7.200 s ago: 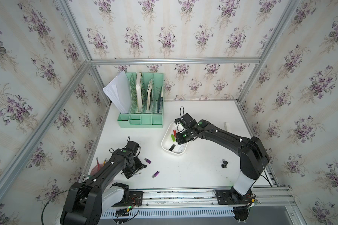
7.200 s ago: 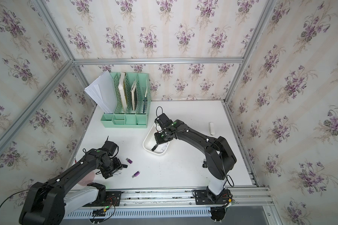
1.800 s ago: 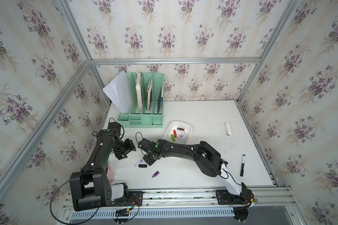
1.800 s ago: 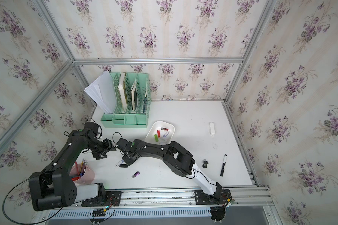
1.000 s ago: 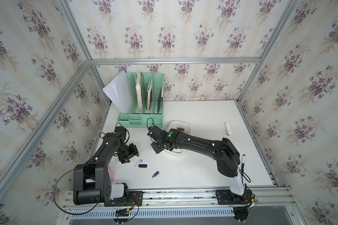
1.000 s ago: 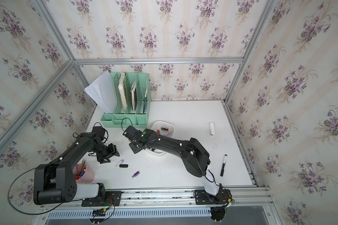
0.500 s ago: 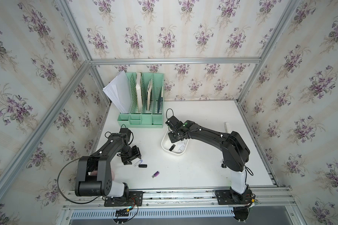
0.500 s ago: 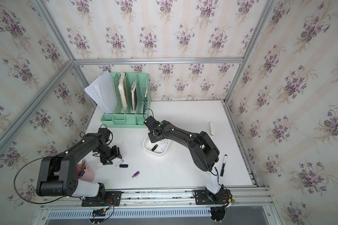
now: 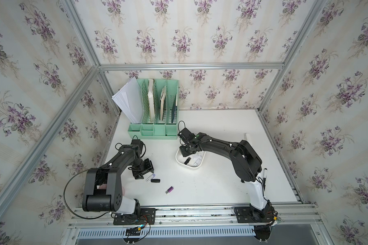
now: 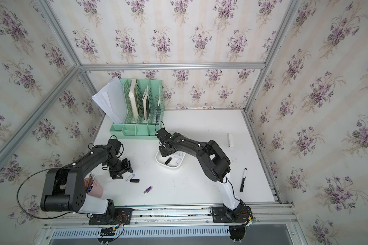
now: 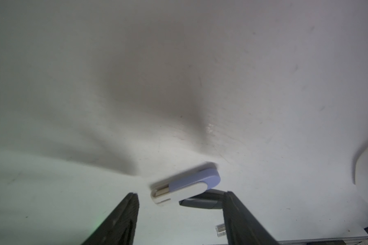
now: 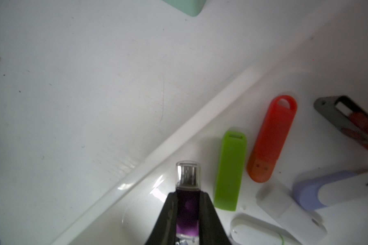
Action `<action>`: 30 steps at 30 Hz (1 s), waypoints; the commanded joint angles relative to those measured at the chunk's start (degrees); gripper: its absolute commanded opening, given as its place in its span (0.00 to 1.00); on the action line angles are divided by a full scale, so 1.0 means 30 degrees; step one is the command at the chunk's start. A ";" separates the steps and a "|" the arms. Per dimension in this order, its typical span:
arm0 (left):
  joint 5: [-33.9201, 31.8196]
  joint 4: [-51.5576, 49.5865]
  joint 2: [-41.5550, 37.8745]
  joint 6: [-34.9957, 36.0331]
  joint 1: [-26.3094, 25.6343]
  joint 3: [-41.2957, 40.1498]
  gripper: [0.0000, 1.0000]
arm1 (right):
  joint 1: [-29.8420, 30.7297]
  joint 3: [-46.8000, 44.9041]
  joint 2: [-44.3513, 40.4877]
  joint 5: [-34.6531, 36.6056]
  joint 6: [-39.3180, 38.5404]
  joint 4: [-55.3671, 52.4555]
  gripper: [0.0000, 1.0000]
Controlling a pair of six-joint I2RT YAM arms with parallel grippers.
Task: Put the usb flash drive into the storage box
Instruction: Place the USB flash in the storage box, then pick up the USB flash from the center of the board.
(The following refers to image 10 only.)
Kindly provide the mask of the dark grey usb flash drive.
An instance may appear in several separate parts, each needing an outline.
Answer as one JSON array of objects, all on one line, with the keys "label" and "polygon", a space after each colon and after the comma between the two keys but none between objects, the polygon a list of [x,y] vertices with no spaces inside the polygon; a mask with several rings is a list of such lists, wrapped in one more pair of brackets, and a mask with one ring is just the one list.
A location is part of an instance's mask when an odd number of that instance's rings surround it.
[{"label": "dark grey usb flash drive", "polygon": [[165,165],[168,165],[168,164],[171,162],[171,160],[172,160],[172,157],[169,157],[169,158],[166,160]]}]

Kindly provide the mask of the silver white swivel usb drive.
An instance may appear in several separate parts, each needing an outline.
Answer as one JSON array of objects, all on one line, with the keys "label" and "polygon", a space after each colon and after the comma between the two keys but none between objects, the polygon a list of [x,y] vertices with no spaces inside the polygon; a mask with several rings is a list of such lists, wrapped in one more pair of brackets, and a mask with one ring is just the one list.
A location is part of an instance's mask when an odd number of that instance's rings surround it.
[{"label": "silver white swivel usb drive", "polygon": [[131,174],[130,176],[128,176],[125,181],[126,182],[130,182],[133,178],[135,177],[135,174]]}]

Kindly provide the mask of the white plastic storage box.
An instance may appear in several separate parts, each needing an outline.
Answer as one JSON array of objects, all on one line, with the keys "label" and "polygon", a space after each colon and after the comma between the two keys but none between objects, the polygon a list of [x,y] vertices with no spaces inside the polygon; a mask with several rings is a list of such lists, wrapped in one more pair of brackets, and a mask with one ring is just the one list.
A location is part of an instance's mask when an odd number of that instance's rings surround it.
[{"label": "white plastic storage box", "polygon": [[178,151],[167,157],[163,157],[160,151],[158,151],[155,155],[155,161],[157,162],[157,164],[159,164],[162,167],[165,167],[171,170],[177,170],[181,167],[185,156],[186,156],[186,153]]}]

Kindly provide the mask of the white slim usb flash drive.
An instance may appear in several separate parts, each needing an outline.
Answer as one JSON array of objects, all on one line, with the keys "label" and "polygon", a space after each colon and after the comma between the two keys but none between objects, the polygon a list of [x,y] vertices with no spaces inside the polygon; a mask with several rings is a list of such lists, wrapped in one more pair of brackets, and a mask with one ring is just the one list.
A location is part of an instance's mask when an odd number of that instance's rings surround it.
[{"label": "white slim usb flash drive", "polygon": [[174,166],[180,165],[182,163],[182,161],[183,161],[182,157],[174,158]]}]

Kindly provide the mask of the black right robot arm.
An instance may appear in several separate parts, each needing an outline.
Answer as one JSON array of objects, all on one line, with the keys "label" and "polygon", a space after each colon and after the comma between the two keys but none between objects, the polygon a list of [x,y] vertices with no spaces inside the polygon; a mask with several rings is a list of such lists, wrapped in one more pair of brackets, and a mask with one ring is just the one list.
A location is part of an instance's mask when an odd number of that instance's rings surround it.
[{"label": "black right robot arm", "polygon": [[198,160],[203,173],[211,181],[219,184],[227,216],[237,218],[244,212],[245,204],[235,195],[231,182],[231,162],[217,142],[195,141],[177,132],[171,134],[164,128],[159,129],[155,135],[160,143],[159,152],[163,157],[184,152]]}]

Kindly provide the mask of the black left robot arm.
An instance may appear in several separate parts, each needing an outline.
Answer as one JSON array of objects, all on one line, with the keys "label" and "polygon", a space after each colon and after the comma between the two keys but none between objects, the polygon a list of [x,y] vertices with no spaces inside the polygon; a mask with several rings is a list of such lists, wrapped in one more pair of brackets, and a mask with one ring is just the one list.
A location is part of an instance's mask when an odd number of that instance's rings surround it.
[{"label": "black left robot arm", "polygon": [[133,172],[128,159],[119,159],[123,153],[123,144],[117,139],[109,139],[107,144],[93,146],[90,152],[73,163],[49,169],[40,202],[42,211],[69,211],[114,218],[113,200],[87,194],[84,179],[99,165],[107,169],[113,180],[123,179],[124,173]]}]

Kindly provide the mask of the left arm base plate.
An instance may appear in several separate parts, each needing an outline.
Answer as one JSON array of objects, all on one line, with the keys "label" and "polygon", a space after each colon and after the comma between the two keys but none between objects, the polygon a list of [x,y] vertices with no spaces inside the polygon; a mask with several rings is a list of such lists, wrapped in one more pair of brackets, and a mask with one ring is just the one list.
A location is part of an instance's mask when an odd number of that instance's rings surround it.
[{"label": "left arm base plate", "polygon": [[129,225],[133,213],[132,208],[116,208],[114,214],[91,214],[89,215],[89,225]]}]

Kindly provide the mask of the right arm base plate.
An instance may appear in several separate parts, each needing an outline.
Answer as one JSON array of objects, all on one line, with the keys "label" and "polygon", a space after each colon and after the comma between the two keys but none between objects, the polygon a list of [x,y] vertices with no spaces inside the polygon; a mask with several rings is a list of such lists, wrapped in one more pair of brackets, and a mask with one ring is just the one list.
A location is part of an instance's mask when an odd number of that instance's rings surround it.
[{"label": "right arm base plate", "polygon": [[225,206],[211,207],[213,223],[245,223],[253,219],[252,211],[249,207],[239,206],[230,210]]}]

